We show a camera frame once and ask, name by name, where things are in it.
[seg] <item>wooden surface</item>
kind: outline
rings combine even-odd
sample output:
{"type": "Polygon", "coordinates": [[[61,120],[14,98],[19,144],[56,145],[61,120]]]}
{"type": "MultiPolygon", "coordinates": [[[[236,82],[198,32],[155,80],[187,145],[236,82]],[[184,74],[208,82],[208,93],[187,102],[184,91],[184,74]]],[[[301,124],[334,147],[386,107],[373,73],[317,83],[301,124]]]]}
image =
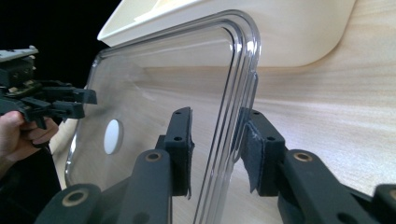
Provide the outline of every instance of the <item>wooden surface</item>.
{"type": "MultiPolygon", "coordinates": [[[[379,183],[396,183],[395,50],[396,3],[358,0],[341,42],[326,57],[298,68],[258,69],[254,108],[288,148],[316,153],[342,183],[372,194],[379,183]]],[[[66,126],[59,135],[70,132],[66,126]]],[[[61,178],[67,141],[70,134],[51,142],[61,178]]],[[[243,176],[239,161],[230,190],[247,187],[243,176]]],[[[223,223],[282,223],[276,199],[249,193],[229,194],[224,212],[223,223]],[[262,207],[239,216],[241,201],[262,207]]]]}

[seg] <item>finger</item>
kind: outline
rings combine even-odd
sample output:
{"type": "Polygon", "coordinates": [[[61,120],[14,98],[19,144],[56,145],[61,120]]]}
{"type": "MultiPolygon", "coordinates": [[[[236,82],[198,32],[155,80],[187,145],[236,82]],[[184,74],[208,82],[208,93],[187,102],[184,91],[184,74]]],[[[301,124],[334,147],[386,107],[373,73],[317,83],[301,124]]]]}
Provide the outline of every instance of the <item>finger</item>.
{"type": "Polygon", "coordinates": [[[20,138],[20,125],[23,116],[18,111],[8,112],[0,116],[0,154],[8,154],[17,145],[20,138]]]}
{"type": "MultiPolygon", "coordinates": [[[[47,125],[47,122],[49,121],[49,120],[52,120],[51,118],[44,118],[44,121],[46,122],[46,125],[47,125]]],[[[33,129],[36,129],[37,128],[37,124],[35,123],[35,121],[32,121],[32,122],[25,122],[25,123],[23,123],[22,125],[21,125],[21,131],[30,131],[30,130],[33,130],[33,129]]]]}
{"type": "Polygon", "coordinates": [[[8,154],[6,158],[9,161],[20,161],[35,154],[38,150],[39,150],[38,148],[26,145],[24,147],[18,147],[18,150],[15,150],[10,154],[8,154]]]}
{"type": "Polygon", "coordinates": [[[46,136],[46,138],[49,136],[49,138],[51,138],[58,132],[58,125],[56,125],[52,119],[46,120],[46,125],[46,130],[35,128],[30,131],[23,131],[21,133],[21,138],[24,140],[34,141],[35,144],[35,141],[42,138],[43,136],[46,136]]]}
{"type": "Polygon", "coordinates": [[[47,125],[49,127],[48,131],[40,137],[34,139],[32,142],[33,144],[39,145],[46,143],[59,131],[58,125],[52,119],[47,123],[47,125]]]}
{"type": "Polygon", "coordinates": [[[40,145],[40,144],[46,143],[46,142],[48,142],[48,141],[53,137],[53,135],[55,135],[57,132],[58,132],[57,129],[51,129],[50,132],[48,132],[48,133],[42,135],[41,137],[39,137],[39,138],[33,140],[32,143],[35,144],[35,145],[40,145]]]}
{"type": "Polygon", "coordinates": [[[0,135],[7,136],[24,123],[23,116],[18,111],[11,111],[0,116],[0,135]]]}
{"type": "Polygon", "coordinates": [[[35,147],[35,148],[49,147],[50,146],[50,141],[44,142],[44,143],[40,143],[40,144],[34,144],[32,142],[32,146],[35,147]]]}

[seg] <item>clear plastic lid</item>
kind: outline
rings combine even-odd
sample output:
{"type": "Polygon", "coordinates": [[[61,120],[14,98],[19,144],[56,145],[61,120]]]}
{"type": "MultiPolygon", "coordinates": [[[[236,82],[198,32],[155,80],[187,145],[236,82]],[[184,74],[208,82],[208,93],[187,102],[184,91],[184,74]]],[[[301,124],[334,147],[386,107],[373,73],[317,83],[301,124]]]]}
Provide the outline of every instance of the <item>clear plastic lid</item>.
{"type": "MultiPolygon", "coordinates": [[[[232,176],[244,123],[238,119],[247,119],[241,107],[253,104],[260,49],[252,19],[231,10],[100,52],[88,85],[98,105],[86,105],[86,118],[78,122],[66,183],[93,183],[105,190],[125,179],[136,157],[155,148],[166,133],[172,113],[189,106],[195,143],[191,198],[173,198],[173,221],[219,223],[227,217],[223,211],[239,210],[245,198],[230,205],[226,200],[233,200],[234,190],[255,197],[246,174],[232,176]],[[247,186],[230,188],[233,181],[247,186]]],[[[253,201],[238,217],[261,215],[248,209],[262,206],[253,201]]],[[[238,218],[223,222],[242,223],[238,218]]]]}

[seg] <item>circular cutout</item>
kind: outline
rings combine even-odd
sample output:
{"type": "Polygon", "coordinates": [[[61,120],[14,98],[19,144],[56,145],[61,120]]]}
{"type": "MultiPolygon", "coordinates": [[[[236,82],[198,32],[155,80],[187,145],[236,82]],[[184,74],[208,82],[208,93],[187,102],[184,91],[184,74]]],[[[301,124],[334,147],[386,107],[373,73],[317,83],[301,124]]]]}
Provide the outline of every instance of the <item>circular cutout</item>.
{"type": "Polygon", "coordinates": [[[64,196],[62,204],[65,207],[79,205],[87,200],[89,192],[87,189],[76,189],[64,196]]]}
{"type": "Polygon", "coordinates": [[[110,155],[118,151],[122,140],[122,126],[121,123],[113,119],[107,124],[104,147],[105,152],[110,155]]]}
{"type": "Polygon", "coordinates": [[[306,153],[303,152],[296,152],[294,153],[294,158],[298,161],[312,161],[312,157],[306,153]]]}

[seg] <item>screw hole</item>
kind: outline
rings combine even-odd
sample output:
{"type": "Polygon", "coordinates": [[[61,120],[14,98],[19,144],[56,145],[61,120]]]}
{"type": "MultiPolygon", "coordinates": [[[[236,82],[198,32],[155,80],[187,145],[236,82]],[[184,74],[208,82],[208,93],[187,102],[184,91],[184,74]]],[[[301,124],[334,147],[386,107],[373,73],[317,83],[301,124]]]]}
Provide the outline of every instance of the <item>screw hole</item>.
{"type": "Polygon", "coordinates": [[[298,161],[312,161],[312,157],[303,152],[294,153],[294,158],[298,161]]]}
{"type": "Polygon", "coordinates": [[[358,221],[356,219],[348,214],[345,213],[339,213],[337,215],[338,220],[340,220],[342,223],[345,224],[358,224],[358,221]]]}
{"type": "Polygon", "coordinates": [[[146,161],[158,161],[160,158],[161,158],[160,153],[153,152],[146,156],[146,161]]]}
{"type": "Polygon", "coordinates": [[[88,198],[88,190],[87,189],[77,189],[68,193],[64,199],[62,200],[62,204],[65,207],[72,207],[83,203],[88,198]]]}

